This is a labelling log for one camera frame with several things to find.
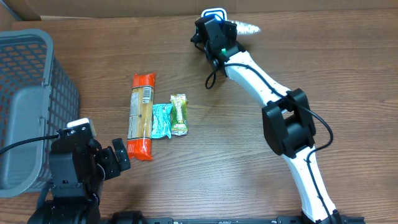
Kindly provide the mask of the green yellow snack bar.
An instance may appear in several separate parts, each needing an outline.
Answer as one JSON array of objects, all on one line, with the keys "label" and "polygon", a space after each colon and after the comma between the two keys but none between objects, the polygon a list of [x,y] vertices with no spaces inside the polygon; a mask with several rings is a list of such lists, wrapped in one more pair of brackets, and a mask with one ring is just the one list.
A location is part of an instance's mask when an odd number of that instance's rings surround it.
[{"label": "green yellow snack bar", "polygon": [[185,94],[170,96],[172,103],[171,133],[175,136],[184,136],[188,133],[187,125],[187,97]]}]

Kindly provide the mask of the teal snack packet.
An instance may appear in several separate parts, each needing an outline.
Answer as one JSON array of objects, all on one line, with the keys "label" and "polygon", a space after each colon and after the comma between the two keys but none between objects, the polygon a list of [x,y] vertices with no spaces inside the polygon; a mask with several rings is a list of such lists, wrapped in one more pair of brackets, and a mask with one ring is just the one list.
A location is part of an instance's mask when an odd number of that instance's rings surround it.
[{"label": "teal snack packet", "polygon": [[171,103],[153,105],[152,139],[161,139],[164,137],[170,139],[172,137],[171,110]]}]

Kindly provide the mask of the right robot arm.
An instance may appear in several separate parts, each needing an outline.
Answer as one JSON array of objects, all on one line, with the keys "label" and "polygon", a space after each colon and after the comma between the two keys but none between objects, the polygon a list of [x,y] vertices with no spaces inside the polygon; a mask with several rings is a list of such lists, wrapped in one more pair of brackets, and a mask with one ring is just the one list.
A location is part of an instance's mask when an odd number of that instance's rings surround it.
[{"label": "right robot arm", "polygon": [[342,223],[335,204],[328,196],[315,153],[314,121],[329,125],[314,113],[301,89],[290,90],[273,80],[238,42],[237,24],[217,14],[195,21],[194,44],[202,50],[214,71],[241,85],[261,106],[264,138],[286,161],[302,202],[304,223]]}]

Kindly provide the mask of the white Pantene tube gold cap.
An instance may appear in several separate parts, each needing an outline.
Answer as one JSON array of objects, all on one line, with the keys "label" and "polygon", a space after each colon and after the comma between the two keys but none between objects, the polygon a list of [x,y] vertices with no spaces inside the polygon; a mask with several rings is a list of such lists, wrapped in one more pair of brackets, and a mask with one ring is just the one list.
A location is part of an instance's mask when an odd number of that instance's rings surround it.
[{"label": "white Pantene tube gold cap", "polygon": [[228,22],[232,22],[233,24],[236,24],[238,35],[254,35],[254,34],[260,33],[260,31],[261,31],[260,27],[255,26],[253,24],[246,23],[246,22],[232,21],[232,20],[228,20]]}]

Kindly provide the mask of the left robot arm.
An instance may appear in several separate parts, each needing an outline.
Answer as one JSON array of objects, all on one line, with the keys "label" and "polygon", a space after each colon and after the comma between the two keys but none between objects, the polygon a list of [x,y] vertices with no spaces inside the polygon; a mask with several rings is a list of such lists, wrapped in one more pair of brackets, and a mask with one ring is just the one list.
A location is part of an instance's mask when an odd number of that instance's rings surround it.
[{"label": "left robot arm", "polygon": [[131,167],[122,139],[103,148],[93,138],[71,136],[52,143],[49,165],[52,180],[40,193],[29,223],[104,223],[103,184]]}]

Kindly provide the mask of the spaghetti pack with red ends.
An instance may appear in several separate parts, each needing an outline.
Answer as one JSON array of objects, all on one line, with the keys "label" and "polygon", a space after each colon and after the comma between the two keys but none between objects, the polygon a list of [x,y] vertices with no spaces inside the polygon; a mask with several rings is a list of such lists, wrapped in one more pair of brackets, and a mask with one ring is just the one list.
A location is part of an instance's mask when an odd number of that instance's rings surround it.
[{"label": "spaghetti pack with red ends", "polygon": [[129,158],[151,161],[152,117],[156,73],[135,74],[132,79],[127,153]]}]

